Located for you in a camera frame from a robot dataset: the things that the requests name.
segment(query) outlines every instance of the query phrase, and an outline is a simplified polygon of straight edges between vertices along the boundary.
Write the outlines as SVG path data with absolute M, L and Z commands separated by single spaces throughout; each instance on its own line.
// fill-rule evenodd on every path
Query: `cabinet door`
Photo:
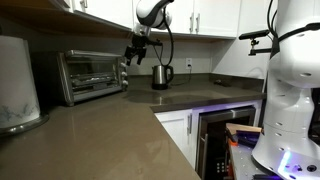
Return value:
M 168 132 L 172 140 L 179 147 L 183 155 L 187 158 L 190 164 L 191 162 L 191 144 L 190 134 L 188 129 L 190 127 L 190 121 L 188 117 L 191 115 L 191 110 L 171 111 L 164 113 L 156 113 L 156 117 L 161 122 L 162 126 Z
M 70 0 L 49 0 L 59 9 L 72 12 L 72 4 Z
M 74 10 L 115 25 L 133 27 L 132 0 L 74 0 Z
M 136 23 L 139 23 L 139 20 L 137 18 L 137 5 L 138 5 L 139 1 L 140 0 L 133 0 L 132 1 L 133 28 Z
M 190 34 L 194 31 L 192 28 L 193 0 L 175 0 L 168 4 L 166 9 L 172 15 L 169 26 L 172 33 Z M 152 32 L 168 33 L 168 30 L 152 29 Z
M 195 0 L 195 31 L 199 35 L 236 37 L 241 0 Z

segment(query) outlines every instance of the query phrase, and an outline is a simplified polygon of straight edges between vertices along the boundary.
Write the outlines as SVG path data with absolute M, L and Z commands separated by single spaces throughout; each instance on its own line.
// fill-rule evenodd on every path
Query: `toaster oven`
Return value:
M 31 57 L 40 103 L 59 100 L 74 106 L 128 86 L 125 58 L 120 55 L 70 50 Z

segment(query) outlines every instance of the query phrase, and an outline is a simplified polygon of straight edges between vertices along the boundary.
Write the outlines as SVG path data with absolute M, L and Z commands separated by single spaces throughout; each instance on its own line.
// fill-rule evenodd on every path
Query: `power cord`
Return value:
M 276 17 L 276 15 L 277 15 L 277 13 L 278 13 L 278 10 L 276 10 L 276 11 L 274 12 L 273 17 L 272 17 L 272 20 L 271 20 L 271 28 L 272 28 L 272 29 L 273 29 L 274 19 L 275 19 L 275 17 Z
M 168 30 L 168 33 L 169 33 L 169 36 L 170 36 L 170 42 L 171 42 L 171 52 L 170 52 L 170 58 L 169 58 L 169 62 L 168 64 L 163 64 L 162 63 L 162 52 L 163 52 L 163 45 L 161 46 L 161 52 L 160 52 L 160 56 L 159 56 L 159 53 L 156 49 L 156 47 L 153 45 L 153 49 L 154 51 L 156 52 L 156 55 L 157 55 L 157 58 L 158 60 L 160 61 L 160 64 L 162 66 L 169 66 L 172 62 L 172 58 L 173 58 L 173 52 L 174 52 L 174 41 L 173 41 L 173 37 L 172 37 L 172 32 L 171 32 L 171 29 L 168 25 L 168 22 L 166 20 L 166 7 L 163 8 L 163 23 L 164 25 L 166 26 L 167 30 Z
M 271 34 L 273 35 L 273 37 L 278 37 L 278 34 L 275 32 L 273 27 L 271 27 L 272 22 L 270 24 L 270 10 L 271 10 L 271 7 L 272 7 L 272 3 L 273 3 L 273 0 L 271 0 L 270 3 L 269 3 L 268 13 L 267 13 L 267 25 L 268 25 L 268 29 L 271 32 Z
M 189 77 L 188 77 L 188 80 L 186 82 L 183 82 L 183 83 L 178 83 L 178 84 L 170 84 L 171 86 L 180 86 L 180 85 L 183 85 L 183 84 L 187 84 L 191 81 L 191 70 L 192 70 L 192 66 L 189 65 L 191 68 L 190 68 L 190 72 L 189 72 Z
M 273 41 L 273 39 L 271 38 L 271 36 L 267 35 L 269 37 L 269 39 L 271 40 L 271 42 Z

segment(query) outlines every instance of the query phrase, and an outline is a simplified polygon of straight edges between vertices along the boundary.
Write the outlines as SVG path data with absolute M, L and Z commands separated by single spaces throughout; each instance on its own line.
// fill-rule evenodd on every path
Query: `toaster oven door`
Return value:
M 66 64 L 74 100 L 121 90 L 119 63 L 121 56 L 73 55 L 67 56 Z

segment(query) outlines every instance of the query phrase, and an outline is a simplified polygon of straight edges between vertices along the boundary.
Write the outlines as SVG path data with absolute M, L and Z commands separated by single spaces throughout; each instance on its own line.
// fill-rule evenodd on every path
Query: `cabinet handle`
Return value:
M 192 115 L 188 115 L 187 134 L 191 134 L 191 127 L 192 127 Z
M 190 16 L 190 33 L 193 32 L 193 21 L 194 21 L 194 13 L 191 13 L 191 16 Z
M 207 150 L 208 150 L 208 134 L 204 136 L 204 139 L 200 137 L 201 141 L 204 142 L 204 152 L 202 157 L 202 172 L 201 179 L 205 179 L 206 175 L 206 166 L 207 166 Z
M 200 13 L 198 13 L 198 17 L 196 18 L 196 20 L 197 20 L 196 32 L 199 33 L 199 31 L 200 31 Z
M 81 0 L 80 4 L 83 5 L 84 8 L 88 8 L 88 2 L 87 0 Z

